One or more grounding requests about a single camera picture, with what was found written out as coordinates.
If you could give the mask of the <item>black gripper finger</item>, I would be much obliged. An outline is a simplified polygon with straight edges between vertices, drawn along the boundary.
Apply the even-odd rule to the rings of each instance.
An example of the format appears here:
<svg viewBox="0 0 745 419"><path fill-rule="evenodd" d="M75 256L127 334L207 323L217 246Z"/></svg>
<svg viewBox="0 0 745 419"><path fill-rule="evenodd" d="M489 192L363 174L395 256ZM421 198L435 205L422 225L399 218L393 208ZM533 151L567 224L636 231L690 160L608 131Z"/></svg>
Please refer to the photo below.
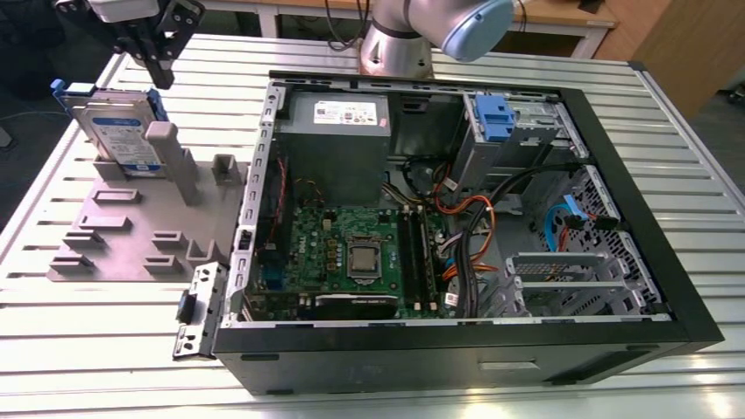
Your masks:
<svg viewBox="0 0 745 419"><path fill-rule="evenodd" d="M158 60L151 58L151 55L142 50L141 46L131 38L117 38L115 47L121 52L126 52L131 56L134 63L146 70L151 79L151 84L155 87L161 87L162 69Z"/></svg>
<svg viewBox="0 0 745 419"><path fill-rule="evenodd" d="M167 1L159 22L159 66L163 81L159 87L170 87L174 80L171 65L179 57L197 27L203 19L205 7L198 1Z"/></svg>

